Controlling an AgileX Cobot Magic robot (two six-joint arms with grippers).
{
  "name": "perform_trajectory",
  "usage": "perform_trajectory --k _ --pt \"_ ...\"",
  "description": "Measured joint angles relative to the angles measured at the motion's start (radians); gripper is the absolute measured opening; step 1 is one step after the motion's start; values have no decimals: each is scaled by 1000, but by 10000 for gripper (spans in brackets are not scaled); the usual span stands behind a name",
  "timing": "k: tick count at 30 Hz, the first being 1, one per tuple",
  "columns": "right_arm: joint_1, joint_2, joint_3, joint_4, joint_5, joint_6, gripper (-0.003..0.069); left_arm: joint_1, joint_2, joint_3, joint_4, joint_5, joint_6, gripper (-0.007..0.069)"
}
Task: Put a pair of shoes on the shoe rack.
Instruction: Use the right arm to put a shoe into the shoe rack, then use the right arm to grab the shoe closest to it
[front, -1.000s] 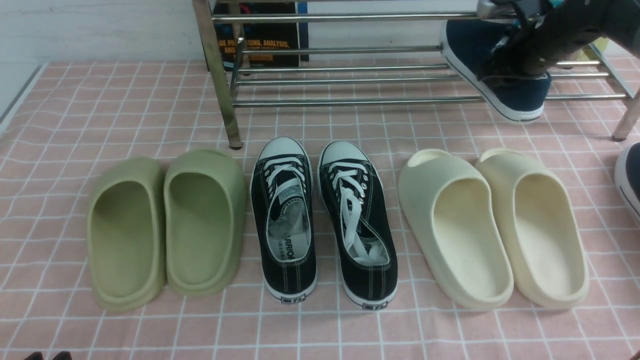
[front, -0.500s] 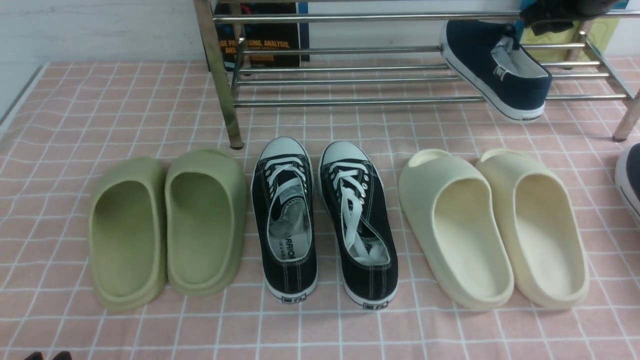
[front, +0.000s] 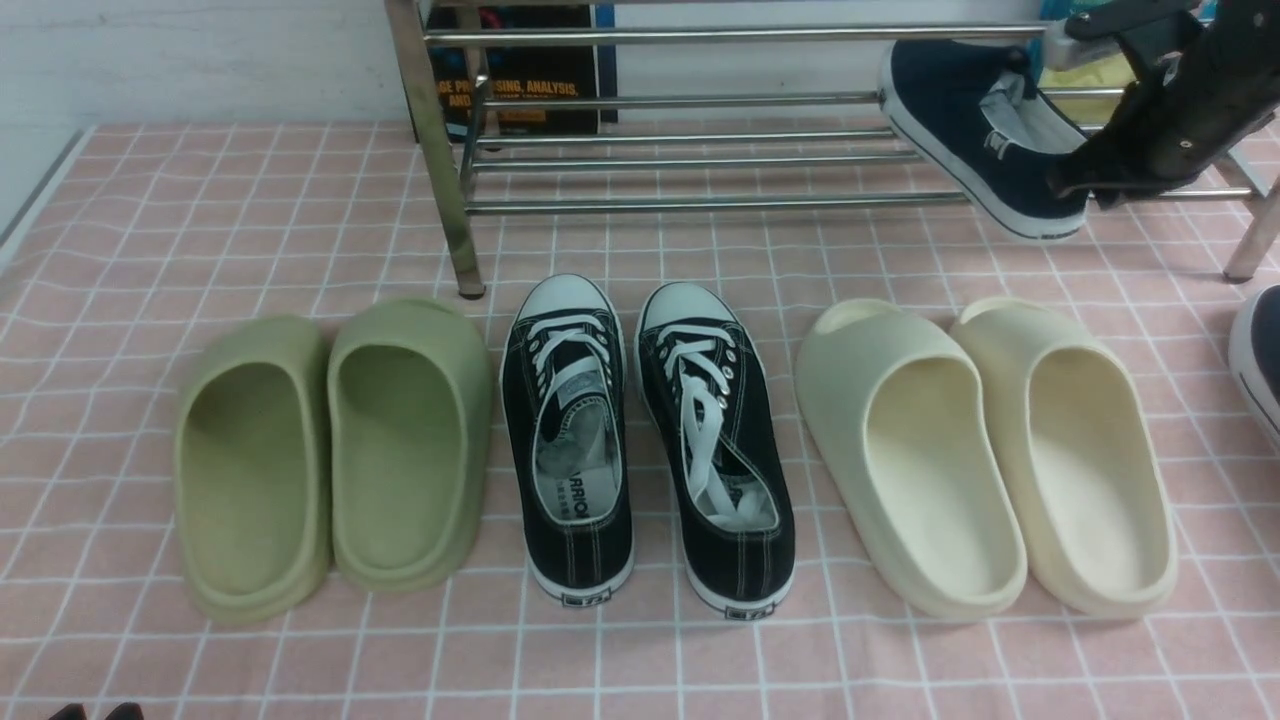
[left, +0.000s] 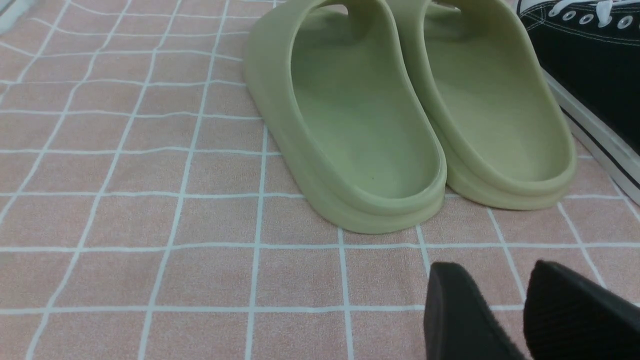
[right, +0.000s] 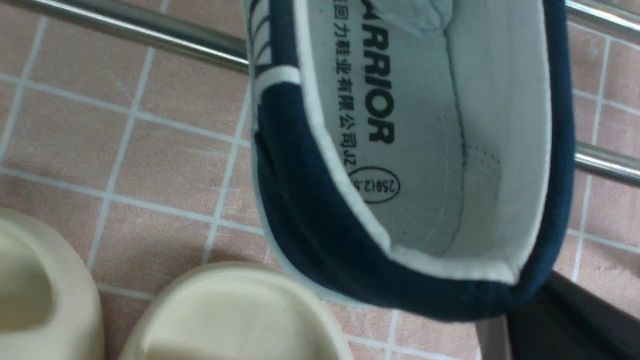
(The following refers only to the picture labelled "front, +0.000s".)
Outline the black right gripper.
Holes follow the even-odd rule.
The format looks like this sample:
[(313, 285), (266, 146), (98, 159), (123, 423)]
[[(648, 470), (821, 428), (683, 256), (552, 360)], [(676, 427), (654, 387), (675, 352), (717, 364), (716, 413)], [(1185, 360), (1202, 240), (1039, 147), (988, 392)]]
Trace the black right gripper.
[(1277, 108), (1277, 45), (1275, 1), (1219, 3), (1174, 81), (1125, 88), (1111, 119), (1053, 161), (1050, 188), (1111, 210), (1126, 191), (1189, 184)]

